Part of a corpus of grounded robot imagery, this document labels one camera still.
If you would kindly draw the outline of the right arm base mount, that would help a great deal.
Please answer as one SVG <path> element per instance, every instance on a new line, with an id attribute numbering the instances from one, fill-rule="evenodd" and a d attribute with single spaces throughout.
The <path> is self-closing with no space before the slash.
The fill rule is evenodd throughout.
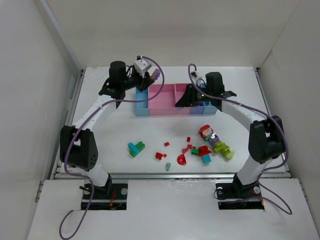
<path id="1" fill-rule="evenodd" d="M 214 197 L 219 210 L 264 210 L 261 189 L 258 184 L 241 188 L 233 182 L 215 184 Z"/>

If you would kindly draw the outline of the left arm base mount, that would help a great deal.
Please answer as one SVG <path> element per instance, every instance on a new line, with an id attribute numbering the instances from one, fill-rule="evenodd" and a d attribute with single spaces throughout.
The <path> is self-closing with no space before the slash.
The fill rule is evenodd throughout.
<path id="1" fill-rule="evenodd" d="M 92 211 L 124 211 L 127 209 L 128 184 L 107 182 L 105 187 L 94 187 L 91 202 L 92 186 L 85 183 L 79 187 L 82 190 L 81 210 L 88 207 Z"/>

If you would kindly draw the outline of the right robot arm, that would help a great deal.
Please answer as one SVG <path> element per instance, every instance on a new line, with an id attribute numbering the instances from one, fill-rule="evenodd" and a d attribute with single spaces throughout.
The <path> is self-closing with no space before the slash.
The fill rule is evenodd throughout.
<path id="1" fill-rule="evenodd" d="M 197 72 L 189 74 L 190 83 L 184 94 L 175 104 L 178 108 L 194 107 L 201 102 L 210 102 L 220 112 L 238 121 L 249 132 L 249 157 L 243 167 L 235 174 L 232 187 L 242 194 L 258 184 L 261 173 L 270 162 L 287 152 L 283 124 L 280 117 L 248 106 L 240 101 L 237 94 L 226 90 L 222 75 L 209 72 L 203 78 L 205 84 L 200 87 L 196 81 L 201 80 Z"/>

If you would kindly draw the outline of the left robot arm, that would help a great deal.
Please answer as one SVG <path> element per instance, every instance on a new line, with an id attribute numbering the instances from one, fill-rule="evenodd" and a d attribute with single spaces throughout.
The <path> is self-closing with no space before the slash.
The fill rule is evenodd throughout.
<path id="1" fill-rule="evenodd" d="M 76 123 L 63 126 L 60 131 L 60 160 L 66 167 L 84 171 L 78 177 L 92 181 L 90 192 L 98 190 L 108 195 L 112 189 L 112 178 L 98 162 L 95 132 L 119 107 L 127 90 L 144 91 L 154 83 L 148 72 L 151 66 L 145 58 L 137 59 L 131 66 L 123 61 L 113 61 L 92 107 Z"/>

